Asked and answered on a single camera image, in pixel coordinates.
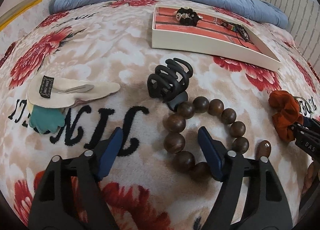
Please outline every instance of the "teal fabric flower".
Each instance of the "teal fabric flower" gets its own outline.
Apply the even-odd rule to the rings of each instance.
[[[43,134],[46,131],[56,133],[58,127],[63,127],[65,124],[65,116],[60,112],[60,109],[42,108],[34,105],[29,125],[32,128],[37,128],[39,133]]]

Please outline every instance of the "yellow stick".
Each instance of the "yellow stick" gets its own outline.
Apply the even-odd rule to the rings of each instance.
[[[16,19],[19,15],[24,13],[26,10],[30,9],[31,7],[39,4],[42,0],[35,0],[31,2],[30,4],[27,4],[22,9],[20,9],[17,13],[15,13],[12,17],[10,17],[7,21],[5,21],[3,24],[0,24],[0,31],[2,31],[9,23],[11,23],[14,19]]]

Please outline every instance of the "white tray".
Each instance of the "white tray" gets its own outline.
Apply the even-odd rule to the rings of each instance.
[[[206,12],[197,9],[193,9],[199,15],[204,14],[212,17],[217,17],[228,22],[237,23],[245,27],[250,41],[260,50],[256,52],[252,49],[246,47],[223,41],[220,39],[215,39],[203,35],[197,35],[192,33],[186,33],[181,31],[170,31],[155,29],[156,25],[156,13],[159,7],[180,9],[181,6],[156,4],[153,22],[152,22],[152,47],[160,49],[171,49],[171,50],[181,50],[188,52],[199,52],[209,55],[217,55],[229,59],[239,60],[246,63],[250,63],[262,68],[266,68],[272,71],[277,71],[281,66],[281,62],[275,56],[275,54],[269,49],[266,44],[261,41],[258,36],[256,36],[250,27],[241,22],[229,19],[227,17],[221,16],[218,13]]]

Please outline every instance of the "wooden bead bracelet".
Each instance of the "wooden bead bracelet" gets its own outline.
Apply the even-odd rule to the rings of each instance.
[[[232,145],[232,150],[244,154],[249,149],[247,138],[243,137],[245,133],[245,124],[236,121],[236,112],[227,108],[219,99],[213,99],[211,102],[206,97],[196,97],[193,102],[185,101],[179,104],[177,113],[172,114],[166,121],[166,128],[170,133],[164,139],[164,148],[168,153],[176,154],[173,159],[173,166],[179,172],[188,172],[195,181],[205,181],[211,177],[210,168],[206,162],[196,164],[195,157],[188,151],[183,151],[186,140],[180,134],[186,127],[186,119],[190,119],[195,113],[208,112],[213,116],[220,116],[223,124],[231,124],[230,135],[236,138]]]

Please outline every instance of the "metal screw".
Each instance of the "metal screw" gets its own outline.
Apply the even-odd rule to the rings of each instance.
[[[85,152],[84,152],[84,156],[86,156],[86,157],[90,157],[90,156],[92,156],[93,155],[93,151],[92,150],[86,150]]]
[[[228,155],[230,157],[236,157],[237,153],[235,151],[233,151],[233,150],[230,150],[230,151],[228,151]]]
[[[264,163],[267,163],[269,161],[269,159],[266,156],[262,156],[260,160]]]
[[[59,156],[59,155],[53,156],[53,157],[52,157],[52,161],[53,161],[53,162],[60,161],[60,156]]]

